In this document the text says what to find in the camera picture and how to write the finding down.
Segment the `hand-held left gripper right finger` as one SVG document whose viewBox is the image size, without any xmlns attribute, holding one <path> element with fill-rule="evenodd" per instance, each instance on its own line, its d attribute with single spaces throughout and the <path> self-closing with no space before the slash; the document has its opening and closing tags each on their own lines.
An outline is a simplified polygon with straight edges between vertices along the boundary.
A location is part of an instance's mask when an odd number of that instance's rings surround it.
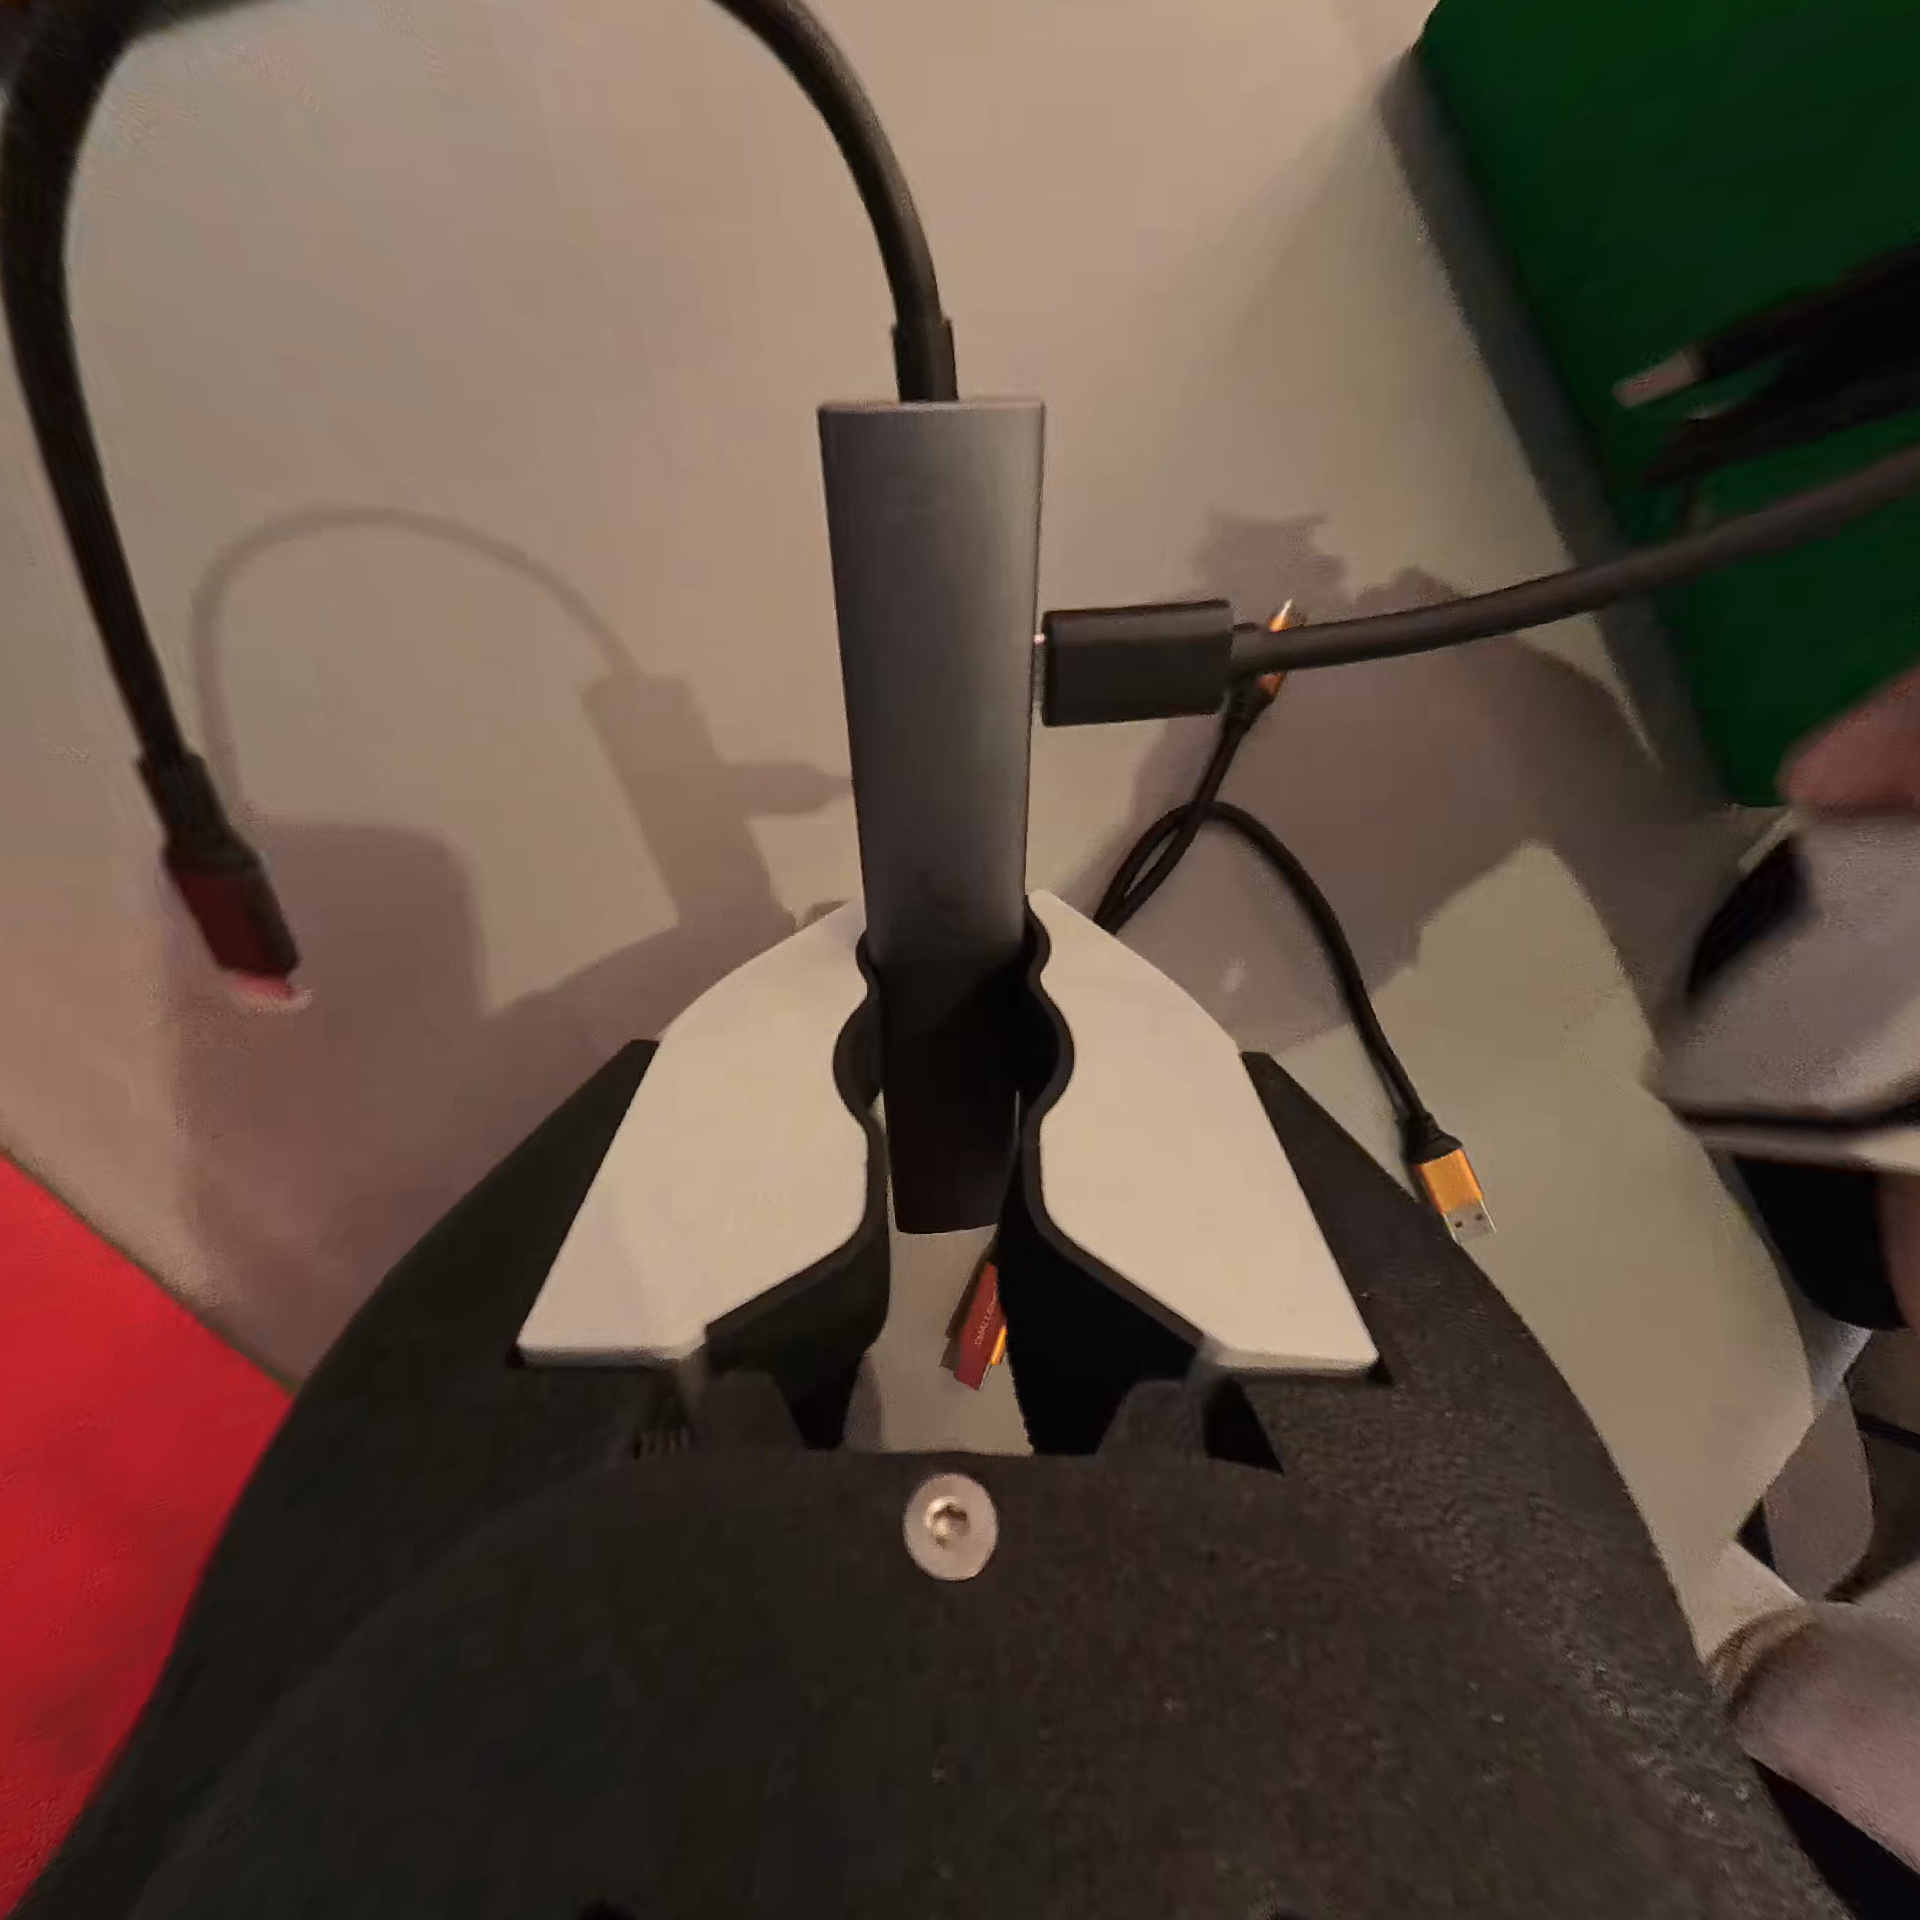
<svg viewBox="0 0 1920 1920">
<path fill-rule="evenodd" d="M 1002 1317 L 1028 1446 L 1089 1456 L 1142 1381 L 1378 1364 L 1254 1069 L 1179 982 L 1028 898 Z"/>
</svg>

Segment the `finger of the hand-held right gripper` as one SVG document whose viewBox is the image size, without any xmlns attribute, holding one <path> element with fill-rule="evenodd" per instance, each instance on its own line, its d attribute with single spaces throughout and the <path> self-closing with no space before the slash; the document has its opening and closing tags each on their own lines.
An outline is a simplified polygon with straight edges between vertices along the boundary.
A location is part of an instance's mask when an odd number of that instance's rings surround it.
<svg viewBox="0 0 1920 1920">
<path fill-rule="evenodd" d="M 1650 1090 L 1743 1159 L 1918 1172 L 1918 817 L 1793 814 L 1652 1019 Z"/>
</svg>

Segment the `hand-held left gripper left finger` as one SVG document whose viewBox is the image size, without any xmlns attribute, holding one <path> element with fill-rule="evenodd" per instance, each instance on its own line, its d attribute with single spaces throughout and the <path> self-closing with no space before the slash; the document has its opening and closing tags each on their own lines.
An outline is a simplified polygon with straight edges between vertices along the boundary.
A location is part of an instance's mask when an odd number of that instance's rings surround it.
<svg viewBox="0 0 1920 1920">
<path fill-rule="evenodd" d="M 867 914 L 844 904 L 657 1040 L 519 1334 L 546 1369 L 776 1381 L 840 1446 L 891 1307 Z"/>
</svg>

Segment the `grey usb hub with cable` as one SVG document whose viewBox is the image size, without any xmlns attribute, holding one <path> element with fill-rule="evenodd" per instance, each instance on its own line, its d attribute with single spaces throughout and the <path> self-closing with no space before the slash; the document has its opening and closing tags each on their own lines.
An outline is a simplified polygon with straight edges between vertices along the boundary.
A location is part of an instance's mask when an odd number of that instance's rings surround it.
<svg viewBox="0 0 1920 1920">
<path fill-rule="evenodd" d="M 881 118 L 803 2 L 723 2 L 824 119 L 875 231 L 898 402 L 821 407 L 851 800 L 901 1230 L 988 1224 L 1016 1156 L 1042 407 L 967 402 L 935 254 Z M 38 454 L 207 955 L 289 982 L 273 882 L 187 747 L 108 501 L 68 308 L 68 212 L 149 2 L 38 2 L 4 113 L 4 313 Z"/>
</svg>

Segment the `person's right hand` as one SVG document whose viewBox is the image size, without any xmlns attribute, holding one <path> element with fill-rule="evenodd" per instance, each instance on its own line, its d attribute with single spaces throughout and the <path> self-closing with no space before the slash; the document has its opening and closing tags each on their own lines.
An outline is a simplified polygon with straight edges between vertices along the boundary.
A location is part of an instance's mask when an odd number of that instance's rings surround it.
<svg viewBox="0 0 1920 1920">
<path fill-rule="evenodd" d="M 1918 670 L 1810 737 L 1784 770 L 1803 814 L 1918 814 Z"/>
</svg>

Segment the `red plastic bin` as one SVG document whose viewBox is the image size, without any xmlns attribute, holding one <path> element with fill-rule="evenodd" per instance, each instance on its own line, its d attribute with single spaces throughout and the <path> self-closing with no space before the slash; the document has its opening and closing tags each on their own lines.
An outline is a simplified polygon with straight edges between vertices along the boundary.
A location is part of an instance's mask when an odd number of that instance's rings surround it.
<svg viewBox="0 0 1920 1920">
<path fill-rule="evenodd" d="M 4 1915 L 126 1747 L 291 1402 L 4 1163 Z"/>
</svg>

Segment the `person's grey trousers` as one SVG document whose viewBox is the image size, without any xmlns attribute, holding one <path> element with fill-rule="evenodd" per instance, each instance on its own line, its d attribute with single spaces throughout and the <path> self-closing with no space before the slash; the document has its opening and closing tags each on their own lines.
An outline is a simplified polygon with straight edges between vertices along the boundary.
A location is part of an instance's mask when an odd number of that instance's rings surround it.
<svg viewBox="0 0 1920 1920">
<path fill-rule="evenodd" d="M 1743 1549 L 1704 1657 L 1740 1747 L 1918 1865 L 1918 1567 L 1810 1600 Z"/>
</svg>

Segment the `green plastic bin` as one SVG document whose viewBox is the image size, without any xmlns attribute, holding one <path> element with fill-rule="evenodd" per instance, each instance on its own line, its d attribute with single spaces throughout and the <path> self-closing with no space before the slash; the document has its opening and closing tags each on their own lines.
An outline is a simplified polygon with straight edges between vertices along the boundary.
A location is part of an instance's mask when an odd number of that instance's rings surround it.
<svg viewBox="0 0 1920 1920">
<path fill-rule="evenodd" d="M 1914 2 L 1438 2 L 1415 43 L 1452 163 L 1623 545 L 1729 522 L 1918 444 L 1918 411 L 1656 478 L 1699 411 L 1617 382 L 1918 244 Z M 1731 800 L 1918 664 L 1918 498 L 1656 598 Z"/>
</svg>

